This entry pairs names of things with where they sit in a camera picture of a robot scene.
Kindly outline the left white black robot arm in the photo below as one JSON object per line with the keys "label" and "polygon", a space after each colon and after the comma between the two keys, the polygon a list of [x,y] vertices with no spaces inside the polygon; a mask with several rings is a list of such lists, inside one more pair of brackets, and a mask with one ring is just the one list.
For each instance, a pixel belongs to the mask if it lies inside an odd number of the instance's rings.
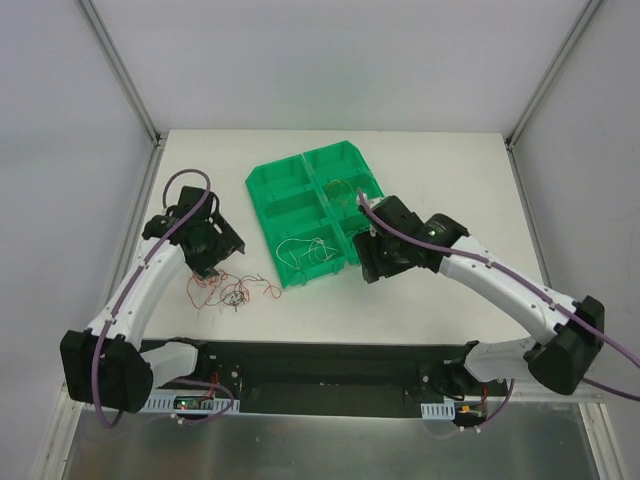
{"label": "left white black robot arm", "polygon": [[201,281],[245,249],[220,214],[215,193],[185,186],[177,204],[143,228],[137,259],[114,296],[82,331],[69,330],[60,343],[70,397],[79,402],[136,413],[150,393],[179,378],[199,389],[213,364],[204,342],[173,337],[144,350],[146,327],[174,276],[189,268]]}

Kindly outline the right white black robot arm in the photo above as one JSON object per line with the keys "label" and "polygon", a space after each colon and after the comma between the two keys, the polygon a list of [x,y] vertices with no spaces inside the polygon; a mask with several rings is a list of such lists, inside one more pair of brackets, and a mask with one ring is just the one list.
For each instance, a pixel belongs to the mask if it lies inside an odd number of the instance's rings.
{"label": "right white black robot arm", "polygon": [[353,243],[363,278],[374,283],[412,268],[428,269],[471,289],[515,320],[527,337],[470,341],[430,375],[439,394],[460,399],[497,379],[532,379],[571,395],[603,347],[605,307],[536,283],[503,265],[461,224],[444,214],[423,221],[397,196],[358,192],[368,230]]}

